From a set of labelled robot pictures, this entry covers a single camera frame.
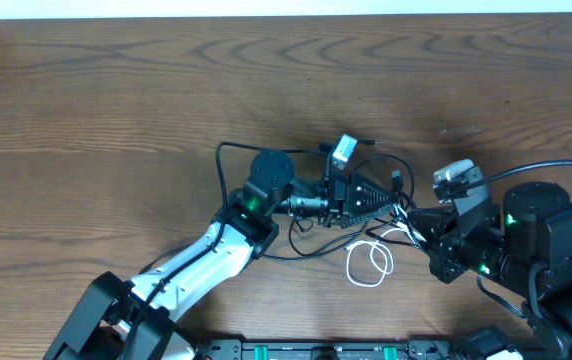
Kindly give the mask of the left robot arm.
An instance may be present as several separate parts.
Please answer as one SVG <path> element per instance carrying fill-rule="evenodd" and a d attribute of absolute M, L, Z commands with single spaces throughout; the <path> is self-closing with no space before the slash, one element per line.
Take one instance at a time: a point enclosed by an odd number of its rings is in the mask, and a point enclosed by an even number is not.
<path fill-rule="evenodd" d="M 398 195 L 328 159 L 318 182 L 296 178 L 289 151 L 259 149 L 242 188 L 223 194 L 202 237 L 166 262 L 123 281 L 111 272 L 86 289 L 45 353 L 48 359 L 192 359 L 177 321 L 221 282 L 260 259 L 279 233 L 275 214 L 342 228 L 366 223 Z"/>

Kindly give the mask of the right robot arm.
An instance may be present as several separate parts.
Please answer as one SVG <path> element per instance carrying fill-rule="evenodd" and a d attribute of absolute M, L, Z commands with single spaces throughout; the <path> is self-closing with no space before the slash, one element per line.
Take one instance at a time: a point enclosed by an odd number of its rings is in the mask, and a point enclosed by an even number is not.
<path fill-rule="evenodd" d="M 535 340 L 572 359 L 572 202 L 564 188 L 525 182 L 502 204 L 483 197 L 466 211 L 417 209 L 409 222 L 425 240 L 432 275 L 449 284 L 473 271 L 523 297 L 518 314 Z"/>

